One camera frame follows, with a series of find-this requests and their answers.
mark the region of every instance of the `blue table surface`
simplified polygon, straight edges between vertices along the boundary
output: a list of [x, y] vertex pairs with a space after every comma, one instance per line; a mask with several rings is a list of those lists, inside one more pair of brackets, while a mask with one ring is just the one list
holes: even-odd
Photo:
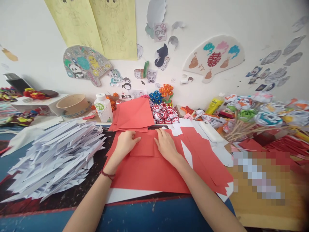
[[[14, 134], [0, 134], [0, 140], [10, 140]], [[14, 166], [31, 143], [0, 158], [0, 180]], [[235, 215], [228, 199], [226, 206]], [[72, 210], [42, 213], [24, 217], [0, 218], [0, 232], [62, 231], [73, 214]], [[212, 231], [193, 198], [171, 199], [127, 205], [106, 206], [97, 231]]]

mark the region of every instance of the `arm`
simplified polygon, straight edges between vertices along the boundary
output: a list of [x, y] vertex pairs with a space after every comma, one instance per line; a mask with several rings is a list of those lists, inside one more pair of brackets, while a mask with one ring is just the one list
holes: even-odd
[[162, 156], [173, 165], [186, 182], [200, 212], [214, 231], [246, 231], [222, 200], [205, 184], [180, 155], [171, 136], [157, 130], [155, 142]]
[[[104, 173], [109, 175], [116, 173], [117, 167], [123, 158], [133, 149], [135, 144], [141, 140], [140, 137], [134, 139], [134, 135], [134, 131], [121, 133], [118, 137], [116, 149], [103, 170]], [[102, 174], [99, 175], [74, 211], [63, 229], [63, 232], [91, 232], [96, 230], [102, 216], [111, 183], [112, 181], [109, 177], [103, 176]]]

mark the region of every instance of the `red string bracelet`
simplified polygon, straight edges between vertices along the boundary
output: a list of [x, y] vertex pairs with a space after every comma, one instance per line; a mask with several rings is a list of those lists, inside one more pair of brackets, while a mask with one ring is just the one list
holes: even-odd
[[101, 173], [103, 176], [107, 176], [108, 178], [110, 178], [110, 179], [111, 179], [111, 181], [113, 181], [113, 180], [114, 180], [114, 179], [112, 179], [112, 177], [115, 177], [115, 176], [116, 176], [116, 174], [109, 175], [109, 174], [107, 174], [107, 173], [103, 172], [103, 169], [100, 171], [100, 173]]

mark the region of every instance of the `cardboard box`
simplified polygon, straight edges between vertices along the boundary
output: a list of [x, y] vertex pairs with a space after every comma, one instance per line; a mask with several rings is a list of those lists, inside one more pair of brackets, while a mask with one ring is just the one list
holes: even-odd
[[59, 94], [57, 97], [38, 100], [34, 99], [33, 101], [24, 101], [24, 97], [17, 98], [16, 102], [12, 102], [11, 106], [17, 109], [19, 112], [23, 113], [25, 111], [31, 111], [37, 108], [41, 109], [41, 116], [61, 116], [63, 109], [58, 109], [56, 107], [57, 102], [62, 98], [66, 97], [67, 94]]

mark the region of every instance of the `fan-shaped artwork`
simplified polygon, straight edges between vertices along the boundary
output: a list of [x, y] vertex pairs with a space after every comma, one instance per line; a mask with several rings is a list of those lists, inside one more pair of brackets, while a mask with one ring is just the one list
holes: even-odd
[[209, 83], [217, 73], [233, 68], [245, 60], [242, 45], [227, 35], [215, 36], [198, 46], [186, 60], [183, 70], [203, 75]]
[[112, 69], [112, 65], [96, 50], [75, 45], [65, 50], [63, 63], [69, 77], [90, 80], [94, 86], [100, 86], [99, 78]]

